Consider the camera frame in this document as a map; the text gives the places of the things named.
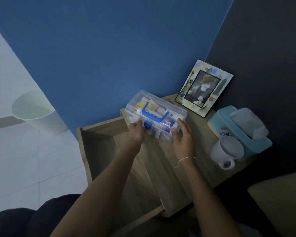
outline baseboard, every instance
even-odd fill
[[[0,118],[0,128],[23,123],[24,121],[15,118],[14,116],[6,116]]]

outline mug handle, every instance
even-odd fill
[[[234,162],[233,159],[229,159],[230,161],[230,166],[229,167],[225,167],[224,163],[218,163],[219,167],[222,168],[223,170],[231,170],[236,166],[236,163]]]

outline white trash bin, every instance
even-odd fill
[[[67,130],[66,124],[41,90],[21,95],[11,109],[16,118],[50,134],[59,135]]]

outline white thread bracelet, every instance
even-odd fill
[[[178,162],[178,166],[175,166],[175,168],[180,167],[180,161],[186,159],[186,158],[194,158],[196,160],[196,158],[194,156],[188,156],[188,157],[184,157],[183,159],[179,160]]]

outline wooden drawer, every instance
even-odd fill
[[[83,163],[90,184],[127,141],[123,117],[77,129]],[[138,155],[127,178],[121,201],[109,231],[122,236],[164,210],[143,159]]]

